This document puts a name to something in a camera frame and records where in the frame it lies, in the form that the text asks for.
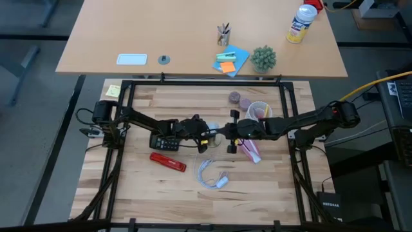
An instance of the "white cable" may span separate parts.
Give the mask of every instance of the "white cable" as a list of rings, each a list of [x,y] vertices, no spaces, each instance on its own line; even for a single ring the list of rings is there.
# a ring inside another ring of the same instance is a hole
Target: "white cable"
[[[333,140],[333,141],[330,141],[330,142],[325,142],[324,145],[331,144],[331,143],[333,143],[333,142],[337,142],[337,141],[340,141],[340,140],[344,140],[344,139],[349,139],[349,138],[355,137],[355,136],[357,136],[357,135],[360,135],[361,133],[364,133],[364,132],[366,132],[366,131],[368,131],[368,130],[370,130],[370,129],[376,127],[376,126],[378,126],[379,124],[382,124],[383,122],[386,122],[386,119],[385,119],[385,120],[382,120],[382,121],[380,121],[380,122],[378,122],[378,123],[376,123],[376,124],[374,124],[374,125],[372,125],[372,126],[370,126],[369,128],[366,128],[365,130],[362,130],[361,132],[358,132],[358,133],[356,133],[356,134],[354,134],[354,135],[350,135],[350,136],[347,136],[347,137],[344,137],[344,138],[341,138],[341,139],[336,139],[336,140]]]
[[[204,169],[211,165],[214,161],[212,159],[207,159],[201,162],[198,174],[196,174],[196,159],[198,158],[198,154],[194,157],[194,163],[193,163],[193,175],[196,177],[196,180],[205,188],[207,189],[220,189],[222,188],[228,181],[229,179],[227,178],[227,171],[221,171],[218,177],[218,181],[214,179],[209,179],[209,180],[203,180],[201,177],[201,173],[204,171]],[[208,185],[207,183],[209,181],[213,180],[214,184]]]

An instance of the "wooden workbench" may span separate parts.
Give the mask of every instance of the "wooden workbench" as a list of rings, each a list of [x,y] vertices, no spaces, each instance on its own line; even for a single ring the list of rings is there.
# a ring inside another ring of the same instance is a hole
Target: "wooden workbench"
[[[116,100],[105,94],[110,84],[120,85],[121,81],[107,79],[101,99]],[[294,86],[299,113],[314,110],[309,83],[294,82]],[[198,113],[205,121],[218,122],[222,127],[232,121],[229,111],[237,108],[228,102],[231,91],[251,101],[269,103],[273,117],[283,115],[278,87],[137,86],[133,108],[156,119],[182,120]],[[101,142],[91,139],[88,146]],[[185,173],[166,168],[149,160],[150,153],[155,151],[148,146],[149,131],[132,126],[127,132],[112,221],[128,222],[129,218],[136,218],[139,223],[273,224],[273,220],[280,220],[282,224],[299,224],[286,137],[257,141],[262,156],[258,164],[249,161],[240,150],[237,154],[226,153],[228,143],[223,139],[217,148],[209,148],[197,157],[197,167],[204,159],[217,160],[204,171],[204,179],[217,178],[220,171],[229,172],[226,186],[209,190],[193,174],[196,148],[162,151],[187,165]],[[315,145],[324,149],[320,142]],[[70,217],[79,215],[97,192],[106,150],[98,147],[87,152]],[[315,148],[307,152],[307,157],[314,189],[320,190],[321,182],[330,177],[328,160]],[[325,183],[326,190],[333,191],[332,181]],[[310,218],[305,194],[303,198],[306,216]],[[103,216],[107,199],[106,194]]]
[[[322,10],[301,44],[286,33],[302,0],[87,0],[61,57],[59,73],[139,75],[222,75],[212,68],[217,26],[230,23],[230,44],[249,51],[271,46],[273,70],[283,77],[347,77],[326,11]],[[148,55],[144,66],[117,65],[120,53]],[[161,55],[171,62],[158,64]],[[264,76],[248,60],[238,76]]]

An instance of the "yellow sticky note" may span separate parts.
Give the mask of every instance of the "yellow sticky note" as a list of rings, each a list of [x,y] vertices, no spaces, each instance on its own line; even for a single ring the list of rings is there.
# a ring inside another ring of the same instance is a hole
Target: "yellow sticky note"
[[[118,97],[120,94],[120,86],[115,86],[115,85],[110,85],[108,92],[106,93],[106,96],[110,97]]]

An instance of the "pencil holder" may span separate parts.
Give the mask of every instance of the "pencil holder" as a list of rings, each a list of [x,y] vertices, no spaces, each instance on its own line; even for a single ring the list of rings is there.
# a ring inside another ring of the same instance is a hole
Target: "pencil holder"
[[[218,31],[218,45],[219,46],[229,45],[229,38],[230,38],[230,30],[225,34],[222,34]]]

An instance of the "white cup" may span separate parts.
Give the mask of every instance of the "white cup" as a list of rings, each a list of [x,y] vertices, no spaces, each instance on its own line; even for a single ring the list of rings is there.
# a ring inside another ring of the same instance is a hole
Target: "white cup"
[[[253,102],[250,104],[249,108],[247,109],[245,118],[246,119],[252,119],[255,121],[258,121],[259,119],[262,119],[265,117],[265,110],[266,110],[266,105],[268,105],[265,102]],[[268,109],[268,114],[266,117],[272,117],[272,109],[269,106]]]

